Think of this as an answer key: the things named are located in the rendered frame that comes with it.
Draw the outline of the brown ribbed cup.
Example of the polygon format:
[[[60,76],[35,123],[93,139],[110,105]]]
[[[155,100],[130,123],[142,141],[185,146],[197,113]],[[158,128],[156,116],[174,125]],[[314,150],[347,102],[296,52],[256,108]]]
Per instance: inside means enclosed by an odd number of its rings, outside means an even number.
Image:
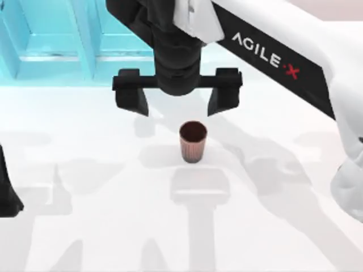
[[[187,121],[179,129],[180,149],[183,160],[198,163],[205,149],[207,128],[199,121]]]

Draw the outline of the light blue rack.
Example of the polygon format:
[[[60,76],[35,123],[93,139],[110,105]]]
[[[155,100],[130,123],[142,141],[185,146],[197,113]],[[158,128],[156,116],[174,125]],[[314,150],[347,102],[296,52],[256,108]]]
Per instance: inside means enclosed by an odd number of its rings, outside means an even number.
[[[0,86],[107,86],[154,72],[152,50],[105,0],[0,0]]]

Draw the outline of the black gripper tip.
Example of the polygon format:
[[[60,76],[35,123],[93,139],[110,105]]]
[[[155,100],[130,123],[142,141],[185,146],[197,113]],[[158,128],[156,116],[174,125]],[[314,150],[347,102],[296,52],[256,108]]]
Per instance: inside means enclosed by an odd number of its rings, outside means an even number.
[[[11,184],[0,144],[0,218],[16,217],[23,209],[24,204]]]

